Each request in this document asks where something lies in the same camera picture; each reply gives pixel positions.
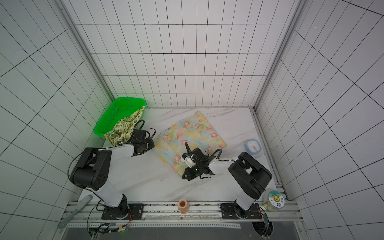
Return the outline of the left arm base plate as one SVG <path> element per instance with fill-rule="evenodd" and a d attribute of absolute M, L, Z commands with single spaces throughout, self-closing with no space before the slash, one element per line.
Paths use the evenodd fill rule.
<path fill-rule="evenodd" d="M 125 207 L 105 207 L 102 220 L 141 220 L 144 211 L 144 204 L 127 204 Z"/>

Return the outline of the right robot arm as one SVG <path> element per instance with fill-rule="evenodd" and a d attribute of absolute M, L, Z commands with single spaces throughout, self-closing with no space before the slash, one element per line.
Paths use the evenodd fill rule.
<path fill-rule="evenodd" d="M 242 191 L 233 203 L 220 204 L 223 220 L 261 220 L 266 216 L 264 210 L 255 203 L 272 180 L 271 172 L 247 152 L 236 158 L 221 159 L 223 150 L 217 149 L 212 154 L 200 148 L 191 150 L 186 145 L 182 161 L 187 168 L 182 179 L 191 181 L 195 178 L 206 179 L 214 175 L 230 173 Z"/>

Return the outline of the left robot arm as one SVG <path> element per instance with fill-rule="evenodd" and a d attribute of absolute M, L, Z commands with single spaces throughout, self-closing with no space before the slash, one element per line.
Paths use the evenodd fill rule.
<path fill-rule="evenodd" d="M 112 162 L 142 155 L 155 147 L 153 135 L 147 130 L 134 130 L 128 142 L 117 141 L 110 148 L 87 147 L 69 175 L 75 186 L 90 190 L 104 203 L 103 219 L 124 220 L 129 217 L 127 197 L 109 181 Z"/>

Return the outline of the pastel floral skirt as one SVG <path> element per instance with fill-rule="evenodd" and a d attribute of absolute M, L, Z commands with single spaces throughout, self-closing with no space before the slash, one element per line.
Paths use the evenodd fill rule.
<path fill-rule="evenodd" d="M 180 177 L 188 167 L 182 160 L 182 155 L 187 152 L 185 144 L 192 150 L 200 148 L 208 154 L 227 146 L 201 112 L 180 120 L 153 140 L 156 156 Z"/>

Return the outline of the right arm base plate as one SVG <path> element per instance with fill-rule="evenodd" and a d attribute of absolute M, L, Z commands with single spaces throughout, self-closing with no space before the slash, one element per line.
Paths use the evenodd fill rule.
<path fill-rule="evenodd" d="M 243 210 L 235 203 L 220 204 L 224 220 L 260 220 L 262 214 L 258 204 L 253 203 L 248 210 Z"/>

